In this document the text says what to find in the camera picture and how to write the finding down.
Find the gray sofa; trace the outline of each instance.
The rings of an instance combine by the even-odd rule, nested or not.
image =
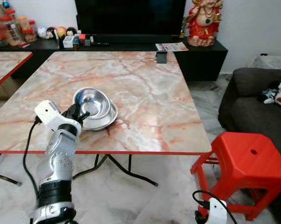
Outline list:
[[[219,108],[221,126],[232,132],[261,133],[272,140],[281,154],[281,107],[257,100],[272,82],[280,80],[281,70],[235,70]],[[271,209],[281,223],[281,194],[271,204]]]

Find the white wall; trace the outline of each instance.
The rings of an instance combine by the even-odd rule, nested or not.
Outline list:
[[[9,0],[38,26],[76,27],[74,0]],[[185,15],[192,7],[187,0]],[[222,72],[245,67],[259,53],[281,55],[281,0],[225,0],[218,40],[229,50]]]
[[[187,0],[185,15],[192,1]],[[229,50],[222,72],[246,67],[259,53],[281,55],[281,0],[225,0],[218,40]]]
[[[17,16],[27,16],[37,26],[77,28],[74,0],[8,0]]]

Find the stacked bowls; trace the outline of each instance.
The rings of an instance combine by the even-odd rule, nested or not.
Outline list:
[[[100,90],[94,87],[85,87],[78,90],[73,96],[73,103],[80,105],[80,115],[89,112],[84,120],[83,129],[100,131],[111,125],[118,116],[118,108]]]

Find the paper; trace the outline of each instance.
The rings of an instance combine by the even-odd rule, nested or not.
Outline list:
[[[184,43],[157,43],[155,44],[160,51],[186,51],[188,48]]]

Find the red table edge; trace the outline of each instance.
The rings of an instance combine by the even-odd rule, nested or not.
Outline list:
[[[31,52],[26,58],[24,58],[16,67],[14,67],[8,74],[6,74],[1,80],[0,85],[9,78],[17,69],[19,69],[25,62],[27,62],[31,57],[33,56],[33,53]]]
[[[32,151],[29,150],[28,154],[44,154],[45,151]],[[76,154],[122,154],[122,155],[128,155],[128,154],[135,154],[135,155],[204,155],[209,154],[210,152],[205,153],[191,153],[191,152],[136,152],[136,151],[76,151]],[[24,151],[9,151],[9,150],[3,150],[0,151],[0,154],[24,154]]]

